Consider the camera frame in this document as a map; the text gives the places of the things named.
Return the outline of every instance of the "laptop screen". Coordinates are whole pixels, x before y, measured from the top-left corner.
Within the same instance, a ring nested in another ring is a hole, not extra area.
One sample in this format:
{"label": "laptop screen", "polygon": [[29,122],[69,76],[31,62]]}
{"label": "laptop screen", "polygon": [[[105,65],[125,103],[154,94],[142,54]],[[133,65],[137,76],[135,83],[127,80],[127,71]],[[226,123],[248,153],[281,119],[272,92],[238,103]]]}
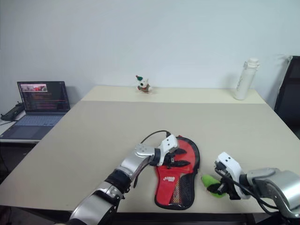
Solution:
{"label": "laptop screen", "polygon": [[18,82],[27,113],[63,113],[70,109],[63,81]]}

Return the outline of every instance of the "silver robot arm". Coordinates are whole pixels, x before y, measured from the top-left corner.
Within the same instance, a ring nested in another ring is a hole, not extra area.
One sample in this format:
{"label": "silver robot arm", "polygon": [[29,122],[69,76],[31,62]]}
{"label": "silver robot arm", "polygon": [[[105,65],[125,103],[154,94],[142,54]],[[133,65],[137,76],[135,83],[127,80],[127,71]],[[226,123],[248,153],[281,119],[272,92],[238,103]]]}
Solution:
{"label": "silver robot arm", "polygon": [[147,165],[162,165],[166,154],[174,152],[178,146],[174,135],[164,139],[158,148],[138,144],[106,180],[76,207],[65,224],[101,225],[109,222],[141,170]]}
{"label": "silver robot arm", "polygon": [[[271,215],[280,213],[288,219],[300,218],[300,176],[291,171],[263,168],[244,174],[240,164],[227,153],[221,153],[215,161],[215,171],[222,176],[216,193],[228,193],[230,199],[248,199],[252,195],[263,210]],[[270,208],[261,198],[270,198],[276,204]]]}

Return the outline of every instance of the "green hat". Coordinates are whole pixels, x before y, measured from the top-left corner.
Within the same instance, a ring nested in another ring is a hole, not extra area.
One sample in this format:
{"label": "green hat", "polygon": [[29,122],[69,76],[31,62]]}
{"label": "green hat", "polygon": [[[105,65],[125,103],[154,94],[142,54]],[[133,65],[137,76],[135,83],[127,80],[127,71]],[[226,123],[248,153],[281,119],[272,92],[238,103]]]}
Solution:
{"label": "green hat", "polygon": [[141,81],[143,78],[141,76],[136,75],[138,81]]}

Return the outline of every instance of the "white water bottle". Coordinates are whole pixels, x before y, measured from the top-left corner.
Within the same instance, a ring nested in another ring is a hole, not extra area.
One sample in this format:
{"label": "white water bottle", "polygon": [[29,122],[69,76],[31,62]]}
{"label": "white water bottle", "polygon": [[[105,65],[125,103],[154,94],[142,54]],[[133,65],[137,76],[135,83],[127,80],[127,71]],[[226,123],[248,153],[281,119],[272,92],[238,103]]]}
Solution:
{"label": "white water bottle", "polygon": [[244,100],[246,98],[248,89],[250,88],[258,67],[259,62],[256,58],[250,58],[244,63],[244,69],[240,75],[240,80],[234,96],[237,100]]}

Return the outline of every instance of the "printed logo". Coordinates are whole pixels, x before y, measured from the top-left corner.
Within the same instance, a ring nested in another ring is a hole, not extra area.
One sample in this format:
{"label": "printed logo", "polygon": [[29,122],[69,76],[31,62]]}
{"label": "printed logo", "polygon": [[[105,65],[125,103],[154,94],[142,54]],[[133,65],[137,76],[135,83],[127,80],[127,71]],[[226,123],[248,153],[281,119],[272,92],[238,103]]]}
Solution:
{"label": "printed logo", "polygon": [[169,182],[174,182],[175,177],[164,177],[163,180],[167,180]]}

